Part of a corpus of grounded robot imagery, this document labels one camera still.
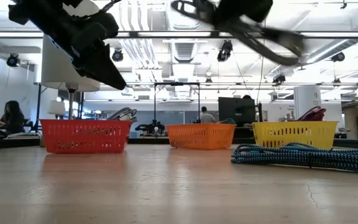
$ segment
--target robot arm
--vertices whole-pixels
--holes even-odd
[[[14,0],[9,19],[22,25],[33,22],[66,52],[82,77],[123,90],[126,82],[110,59],[110,46],[103,42],[118,35],[117,22],[107,10],[120,0],[83,17],[71,16],[63,8],[63,4],[76,8],[82,1],[89,0]]]

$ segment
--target red object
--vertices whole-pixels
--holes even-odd
[[[322,121],[325,111],[326,109],[321,108],[320,106],[315,106],[302,115],[298,121]]]
[[[130,121],[42,119],[42,134],[49,153],[91,154],[123,152]]]

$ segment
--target computer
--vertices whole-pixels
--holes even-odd
[[[255,100],[219,97],[219,120],[233,119],[237,126],[255,122]]]

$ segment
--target yellow basket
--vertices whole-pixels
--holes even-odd
[[[291,142],[331,149],[336,121],[257,122],[252,124],[255,142],[265,147],[281,147]]]

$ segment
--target crack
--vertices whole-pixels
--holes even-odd
[[[310,190],[310,185],[308,185],[308,184],[306,184],[306,185],[308,186],[308,192],[310,193],[310,194],[309,194],[310,200],[312,200],[313,203],[314,203],[314,206],[315,206],[316,208],[318,208],[317,201],[313,198],[313,192]]]

